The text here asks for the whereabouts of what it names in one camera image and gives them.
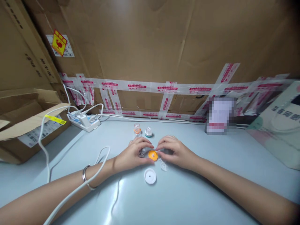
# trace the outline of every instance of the yellow tag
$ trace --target yellow tag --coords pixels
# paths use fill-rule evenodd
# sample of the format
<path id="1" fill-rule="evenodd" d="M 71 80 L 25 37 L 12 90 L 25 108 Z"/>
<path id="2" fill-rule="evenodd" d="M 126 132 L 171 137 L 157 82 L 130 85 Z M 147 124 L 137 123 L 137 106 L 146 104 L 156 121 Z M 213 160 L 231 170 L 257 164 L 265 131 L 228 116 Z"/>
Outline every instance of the yellow tag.
<path id="1" fill-rule="evenodd" d="M 63 53 L 65 52 L 67 40 L 58 32 L 57 30 L 54 31 L 53 34 L 53 42 L 52 42 L 52 48 L 54 48 L 61 56 L 63 56 Z"/>
<path id="2" fill-rule="evenodd" d="M 61 120 L 61 119 L 59 119 L 57 117 L 52 117 L 52 116 L 49 116 L 49 115 L 45 115 L 45 117 L 49 118 L 50 120 L 52 120 L 54 122 L 60 123 L 62 125 L 64 125 L 66 123 L 66 121 Z"/>

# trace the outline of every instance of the barcode label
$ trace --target barcode label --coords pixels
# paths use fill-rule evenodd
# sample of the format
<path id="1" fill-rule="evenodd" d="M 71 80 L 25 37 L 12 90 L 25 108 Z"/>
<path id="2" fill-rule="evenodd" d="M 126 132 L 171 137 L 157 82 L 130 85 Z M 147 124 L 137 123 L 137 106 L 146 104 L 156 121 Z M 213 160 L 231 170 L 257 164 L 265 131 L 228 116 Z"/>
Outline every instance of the barcode label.
<path id="1" fill-rule="evenodd" d="M 52 45 L 52 42 L 53 42 L 53 35 L 46 35 L 50 45 Z M 75 57 L 74 53 L 73 53 L 73 50 L 71 48 L 71 45 L 70 45 L 70 42 L 69 42 L 69 39 L 68 37 L 64 34 L 63 37 L 67 40 L 67 45 L 66 45 L 66 48 L 65 48 L 65 51 L 63 53 L 63 57 Z M 58 54 L 57 51 L 55 51 L 53 48 L 52 48 L 55 56 L 57 57 L 61 57 L 60 54 Z"/>
<path id="2" fill-rule="evenodd" d="M 58 129 L 60 126 L 62 125 L 52 120 L 49 120 L 47 123 L 44 124 L 42 139 L 47 137 L 49 134 L 51 134 L 53 131 Z M 41 126 L 35 128 L 34 130 L 22 136 L 19 136 L 18 139 L 28 147 L 32 148 L 38 143 L 40 132 L 41 132 Z"/>

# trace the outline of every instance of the forearm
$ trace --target forearm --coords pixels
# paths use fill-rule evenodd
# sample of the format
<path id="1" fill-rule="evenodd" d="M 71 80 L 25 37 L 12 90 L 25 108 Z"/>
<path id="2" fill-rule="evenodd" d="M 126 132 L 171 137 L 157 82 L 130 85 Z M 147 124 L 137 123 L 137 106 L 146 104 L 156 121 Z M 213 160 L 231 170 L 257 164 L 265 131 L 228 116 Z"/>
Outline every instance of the forearm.
<path id="1" fill-rule="evenodd" d="M 107 160 L 99 175 L 90 183 L 96 187 L 111 175 L 119 172 L 115 167 L 115 158 Z M 87 179 L 91 178 L 102 163 L 86 170 Z M 55 207 L 82 183 L 82 170 L 43 185 L 5 205 L 0 209 L 1 224 L 43 224 Z M 58 212 L 55 218 L 63 214 L 73 204 L 90 192 L 85 186 L 78 191 Z"/>
<path id="2" fill-rule="evenodd" d="M 203 158 L 192 170 L 211 181 L 262 224 L 291 224 L 298 206 L 284 197 Z"/>

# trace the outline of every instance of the small bottle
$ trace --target small bottle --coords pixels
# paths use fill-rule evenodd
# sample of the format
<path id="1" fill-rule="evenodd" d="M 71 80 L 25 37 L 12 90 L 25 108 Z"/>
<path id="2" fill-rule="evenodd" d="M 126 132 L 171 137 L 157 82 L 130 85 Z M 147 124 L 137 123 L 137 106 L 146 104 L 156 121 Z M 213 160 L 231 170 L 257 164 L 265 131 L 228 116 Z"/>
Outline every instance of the small bottle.
<path id="1" fill-rule="evenodd" d="M 145 130 L 145 136 L 148 138 L 152 137 L 151 127 L 147 127 L 147 129 Z"/>
<path id="2" fill-rule="evenodd" d="M 138 137 L 140 137 L 141 136 L 141 129 L 140 129 L 140 124 L 139 123 L 136 123 L 135 125 L 134 125 L 134 134 L 136 135 L 136 136 L 138 136 Z"/>

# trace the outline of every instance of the person's left hand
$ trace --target person's left hand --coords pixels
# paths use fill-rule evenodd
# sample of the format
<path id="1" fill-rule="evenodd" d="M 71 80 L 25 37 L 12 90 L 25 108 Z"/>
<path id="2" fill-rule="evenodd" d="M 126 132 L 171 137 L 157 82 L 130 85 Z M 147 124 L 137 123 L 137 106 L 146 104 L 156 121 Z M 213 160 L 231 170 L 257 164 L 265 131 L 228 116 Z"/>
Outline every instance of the person's left hand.
<path id="1" fill-rule="evenodd" d="M 117 166 L 117 170 L 121 172 L 144 164 L 154 164 L 152 159 L 138 156 L 138 152 L 146 147 L 154 148 L 151 142 L 144 137 L 136 137 L 130 141 L 128 147 L 116 156 L 115 166 Z"/>

